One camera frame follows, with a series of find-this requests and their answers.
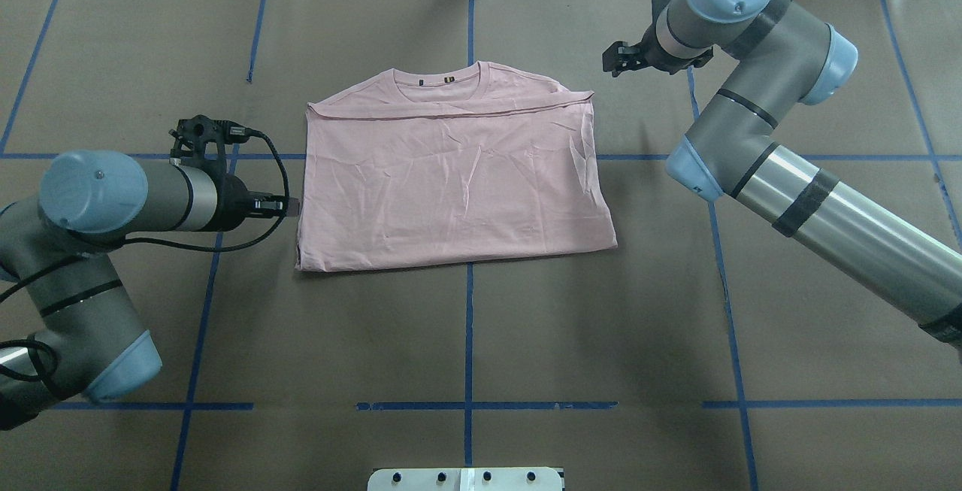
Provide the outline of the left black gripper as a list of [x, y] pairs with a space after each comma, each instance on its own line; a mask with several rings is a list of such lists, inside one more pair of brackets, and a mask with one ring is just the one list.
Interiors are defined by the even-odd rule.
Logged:
[[[218, 232], [231, 231], [244, 223], [247, 214], [253, 206], [253, 197], [247, 185], [234, 175], [224, 175], [217, 187], [219, 203], [216, 206], [216, 230]], [[255, 218], [296, 218], [300, 214], [299, 207], [288, 207], [288, 199], [284, 195], [256, 194], [254, 196]]]

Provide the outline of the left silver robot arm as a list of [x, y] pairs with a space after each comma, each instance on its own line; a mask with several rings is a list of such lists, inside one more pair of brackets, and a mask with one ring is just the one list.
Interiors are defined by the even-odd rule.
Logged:
[[141, 161], [109, 150], [53, 159], [34, 195], [2, 210], [2, 279], [24, 289], [44, 327], [2, 343], [2, 429], [73, 396], [119, 401], [151, 381], [162, 359], [111, 252], [157, 244], [159, 232], [226, 232], [247, 218], [279, 223], [298, 206], [251, 192], [216, 161]]

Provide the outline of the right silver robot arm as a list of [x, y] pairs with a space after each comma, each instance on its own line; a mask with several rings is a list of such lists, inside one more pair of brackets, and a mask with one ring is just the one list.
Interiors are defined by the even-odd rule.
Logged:
[[652, 0], [652, 14], [638, 43], [605, 49], [605, 72], [675, 74], [707, 64], [715, 47], [737, 62], [667, 173], [705, 201], [729, 195], [959, 348], [960, 254], [772, 137], [792, 107], [820, 104], [848, 82], [856, 46], [794, 0]]

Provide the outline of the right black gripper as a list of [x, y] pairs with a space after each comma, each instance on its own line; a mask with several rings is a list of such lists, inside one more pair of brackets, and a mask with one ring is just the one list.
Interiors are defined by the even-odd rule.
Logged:
[[655, 23], [649, 26], [638, 45], [618, 40], [608, 46], [602, 69], [612, 77], [646, 68], [674, 75], [688, 68], [704, 67], [713, 56], [714, 48], [687, 47], [674, 38], [667, 26]]

